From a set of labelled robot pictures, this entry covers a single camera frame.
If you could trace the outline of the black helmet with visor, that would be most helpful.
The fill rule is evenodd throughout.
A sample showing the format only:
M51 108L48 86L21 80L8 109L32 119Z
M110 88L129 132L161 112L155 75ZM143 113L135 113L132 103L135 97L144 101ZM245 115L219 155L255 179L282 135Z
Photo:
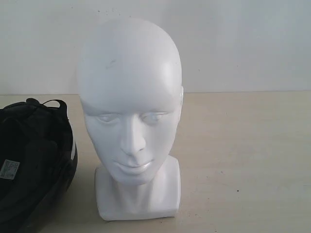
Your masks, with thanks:
M26 233L52 212L68 190L78 151L63 100L34 98L0 111L0 230Z

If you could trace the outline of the white mannequin head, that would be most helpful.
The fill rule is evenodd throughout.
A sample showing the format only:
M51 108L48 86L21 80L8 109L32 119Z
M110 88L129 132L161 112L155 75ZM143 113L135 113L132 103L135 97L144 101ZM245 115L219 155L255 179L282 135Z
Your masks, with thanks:
M170 155L183 104L180 55L162 28L144 19L98 26L77 67L86 129L101 165L99 215L139 220L176 215L178 160Z

